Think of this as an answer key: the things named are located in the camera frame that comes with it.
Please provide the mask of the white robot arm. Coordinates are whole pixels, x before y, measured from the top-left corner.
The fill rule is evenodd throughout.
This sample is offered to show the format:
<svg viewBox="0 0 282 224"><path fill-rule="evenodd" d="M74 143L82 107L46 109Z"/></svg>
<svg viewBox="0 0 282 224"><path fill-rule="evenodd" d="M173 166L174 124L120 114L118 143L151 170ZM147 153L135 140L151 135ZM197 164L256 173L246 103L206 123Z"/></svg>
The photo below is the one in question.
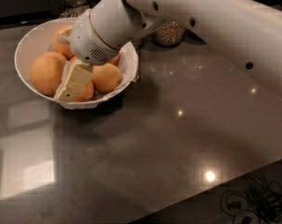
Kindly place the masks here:
<svg viewBox="0 0 282 224"><path fill-rule="evenodd" d="M102 65L169 21L282 99L282 11L252 0L101 0L58 39L83 62Z"/></svg>

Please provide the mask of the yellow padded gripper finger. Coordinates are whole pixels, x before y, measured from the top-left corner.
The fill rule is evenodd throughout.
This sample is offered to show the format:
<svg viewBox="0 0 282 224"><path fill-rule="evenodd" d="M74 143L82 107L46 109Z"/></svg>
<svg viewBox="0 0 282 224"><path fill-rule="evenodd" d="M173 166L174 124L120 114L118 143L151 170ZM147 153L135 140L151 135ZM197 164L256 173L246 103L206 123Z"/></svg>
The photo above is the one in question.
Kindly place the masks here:
<svg viewBox="0 0 282 224"><path fill-rule="evenodd" d="M62 82L55 92L54 100L72 102L92 80L92 67L86 63L67 62L63 69Z"/></svg>
<svg viewBox="0 0 282 224"><path fill-rule="evenodd" d="M57 30L57 35L55 36L55 41L62 45L69 45L72 28L73 26L70 24L66 24L64 27L59 28Z"/></svg>

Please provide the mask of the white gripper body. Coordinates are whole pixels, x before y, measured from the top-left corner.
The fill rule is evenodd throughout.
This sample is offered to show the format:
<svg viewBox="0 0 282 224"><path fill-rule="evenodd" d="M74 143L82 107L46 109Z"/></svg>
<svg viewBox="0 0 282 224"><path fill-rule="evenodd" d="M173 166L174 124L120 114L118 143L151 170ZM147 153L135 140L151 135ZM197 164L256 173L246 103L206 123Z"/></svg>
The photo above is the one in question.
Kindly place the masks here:
<svg viewBox="0 0 282 224"><path fill-rule="evenodd" d="M92 11L87 9L73 23L70 48L84 63L103 65L114 58L119 51L108 46L92 26Z"/></svg>

